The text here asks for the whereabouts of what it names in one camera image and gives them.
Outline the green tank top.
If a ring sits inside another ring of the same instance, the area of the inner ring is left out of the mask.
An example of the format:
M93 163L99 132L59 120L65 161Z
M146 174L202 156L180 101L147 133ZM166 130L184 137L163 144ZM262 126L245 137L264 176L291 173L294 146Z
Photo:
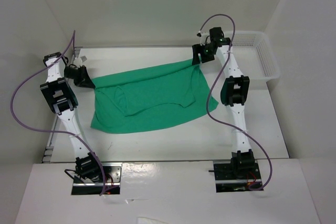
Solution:
M93 79L91 128L109 134L167 129L214 111L218 101L191 60Z

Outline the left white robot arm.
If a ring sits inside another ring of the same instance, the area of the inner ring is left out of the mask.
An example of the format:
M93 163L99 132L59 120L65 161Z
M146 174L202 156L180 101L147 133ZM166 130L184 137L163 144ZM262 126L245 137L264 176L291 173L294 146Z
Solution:
M89 144L82 134L76 114L77 98L61 74L60 62L54 63L60 56L60 52L44 56L44 65L49 69L47 80L40 85L40 90L52 113L58 116L66 131L70 132L69 139L74 148L77 176L81 179L101 182L104 168L98 164L93 154L87 149Z

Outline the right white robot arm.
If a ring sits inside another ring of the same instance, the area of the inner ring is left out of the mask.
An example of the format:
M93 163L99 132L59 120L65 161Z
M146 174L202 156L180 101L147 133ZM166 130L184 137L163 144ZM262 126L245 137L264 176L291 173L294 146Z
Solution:
M200 43L192 46L192 64L206 63L218 58L224 70L225 81L220 91L220 101L233 118L232 158L230 167L216 168L219 174L229 175L231 179L243 179L253 170L254 154L246 135L245 103L250 79L240 70L232 49L232 40L225 37L220 27L209 33L198 32Z

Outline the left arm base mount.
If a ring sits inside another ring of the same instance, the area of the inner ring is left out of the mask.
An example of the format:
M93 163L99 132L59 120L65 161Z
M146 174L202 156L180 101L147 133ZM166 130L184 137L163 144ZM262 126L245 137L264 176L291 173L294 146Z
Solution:
M122 163L103 163L105 173L104 195L119 195L121 189ZM93 179L80 176L74 169L65 169L65 174L72 181L71 194L75 196L99 195L103 190L102 175Z

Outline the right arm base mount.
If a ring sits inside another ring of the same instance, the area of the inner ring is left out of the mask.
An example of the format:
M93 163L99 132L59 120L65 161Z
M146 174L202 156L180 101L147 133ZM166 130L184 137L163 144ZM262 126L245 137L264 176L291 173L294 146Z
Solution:
M253 168L235 173L229 162L214 162L208 172L214 175L217 193L250 191L263 184L257 163Z

